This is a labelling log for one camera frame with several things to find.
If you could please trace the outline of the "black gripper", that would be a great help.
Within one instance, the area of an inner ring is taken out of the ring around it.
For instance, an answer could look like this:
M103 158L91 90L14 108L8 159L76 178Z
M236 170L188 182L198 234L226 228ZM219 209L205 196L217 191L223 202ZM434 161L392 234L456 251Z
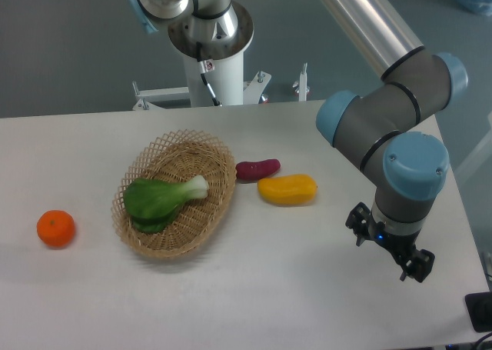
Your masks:
M415 247L421 223L397 223L391 220L372 219L371 210L359 202L350 211L345 222L356 236L356 246L365 241L374 241L387 250L402 269L400 280L411 278L422 283L434 267L434 253Z

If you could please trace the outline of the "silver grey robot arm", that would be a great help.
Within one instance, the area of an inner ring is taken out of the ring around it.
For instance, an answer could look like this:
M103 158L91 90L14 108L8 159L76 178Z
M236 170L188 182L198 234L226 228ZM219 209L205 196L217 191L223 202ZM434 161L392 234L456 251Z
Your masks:
M243 105L243 54L253 36L249 13L233 0L128 0L146 32L168 30L186 66L191 104ZM433 55L387 0L322 0L382 81L372 93L342 91L320 107L317 130L376 188L347 226L358 242L387 250L404 278L422 282L434 255L415 241L443 188L444 144L415 127L450 107L467 88L462 62Z

